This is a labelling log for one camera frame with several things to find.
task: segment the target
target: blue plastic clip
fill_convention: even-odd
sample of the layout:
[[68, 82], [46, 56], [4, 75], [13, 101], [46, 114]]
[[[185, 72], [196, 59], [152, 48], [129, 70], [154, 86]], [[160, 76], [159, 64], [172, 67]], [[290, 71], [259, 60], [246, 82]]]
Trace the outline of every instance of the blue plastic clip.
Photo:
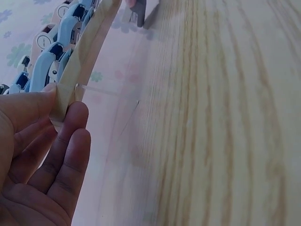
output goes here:
[[[53, 62], [60, 62], [63, 59], [63, 65], [66, 65], [69, 57], [67, 52], [67, 59], [63, 52], [63, 45], [59, 42], [53, 43], [48, 49], [44, 50], [38, 57], [36, 64], [32, 71], [32, 78], [30, 81], [29, 92], [40, 92], [49, 83], [49, 69]], [[59, 67], [59, 73], [63, 73], [63, 68]]]
[[63, 16], [57, 34], [57, 41], [64, 47], [70, 44], [74, 26], [81, 22], [86, 14], [85, 6], [82, 4], [72, 5]]
[[25, 92], [29, 91], [30, 80], [28, 78], [27, 72], [21, 72], [17, 77], [14, 83], [9, 88], [9, 93], [20, 93], [21, 90]]

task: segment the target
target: wood grain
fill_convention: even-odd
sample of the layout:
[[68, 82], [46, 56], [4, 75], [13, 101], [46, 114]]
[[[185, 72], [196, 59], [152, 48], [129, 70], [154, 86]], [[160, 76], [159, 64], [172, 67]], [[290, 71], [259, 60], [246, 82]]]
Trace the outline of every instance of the wood grain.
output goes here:
[[162, 0], [155, 32], [97, 225], [299, 225], [301, 1]]

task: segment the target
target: clip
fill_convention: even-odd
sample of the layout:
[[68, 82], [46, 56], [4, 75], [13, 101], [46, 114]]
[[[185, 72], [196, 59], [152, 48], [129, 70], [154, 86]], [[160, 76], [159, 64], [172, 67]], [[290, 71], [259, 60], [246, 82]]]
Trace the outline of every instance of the clip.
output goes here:
[[78, 0], [66, 0], [61, 5], [55, 8], [55, 11], [52, 15], [51, 22], [55, 24], [59, 24], [61, 22], [61, 19], [65, 15], [65, 13], [68, 11], [70, 6], [77, 4]]
[[0, 95], [4, 95], [6, 94], [7, 90], [9, 90], [9, 86], [5, 85], [5, 84], [1, 84], [0, 85]]
[[10, 86], [9, 93], [20, 93], [21, 91], [28, 92], [29, 91], [30, 79], [28, 78], [27, 72], [21, 72], [15, 82]]
[[136, 4], [130, 9], [138, 16], [137, 27], [143, 27], [145, 20], [146, 0], [137, 0]]
[[51, 81], [59, 81], [71, 55], [71, 49], [64, 52], [63, 48], [61, 43], [55, 42], [41, 53], [32, 72], [29, 92], [40, 92]]
[[29, 56], [22, 57], [18, 63], [18, 67], [17, 67], [18, 73], [27, 72], [27, 67], [29, 65], [29, 62], [30, 62]]

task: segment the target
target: plastic clip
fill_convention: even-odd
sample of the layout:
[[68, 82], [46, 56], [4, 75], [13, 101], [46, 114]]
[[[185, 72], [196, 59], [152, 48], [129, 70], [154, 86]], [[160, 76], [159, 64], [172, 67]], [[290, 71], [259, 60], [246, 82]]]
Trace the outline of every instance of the plastic clip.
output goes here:
[[40, 92], [51, 81], [58, 82], [71, 55], [71, 49], [63, 51], [63, 45], [53, 43], [38, 57], [32, 72], [29, 92]]
[[136, 4], [130, 9], [138, 16], [137, 26], [143, 27], [145, 20], [146, 0], [137, 0]]

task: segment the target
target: plastic part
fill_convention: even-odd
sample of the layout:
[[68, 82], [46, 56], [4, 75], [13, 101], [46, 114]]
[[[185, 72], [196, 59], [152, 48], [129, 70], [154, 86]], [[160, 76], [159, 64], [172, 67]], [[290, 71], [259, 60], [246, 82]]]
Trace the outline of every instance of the plastic part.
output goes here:
[[137, 0], [136, 4], [130, 9], [138, 15], [137, 26], [143, 27], [145, 20], [146, 0]]
[[63, 46], [59, 42], [53, 43], [38, 57], [32, 72], [29, 92], [40, 92], [47, 85], [48, 72], [54, 61], [59, 61], [63, 55]]

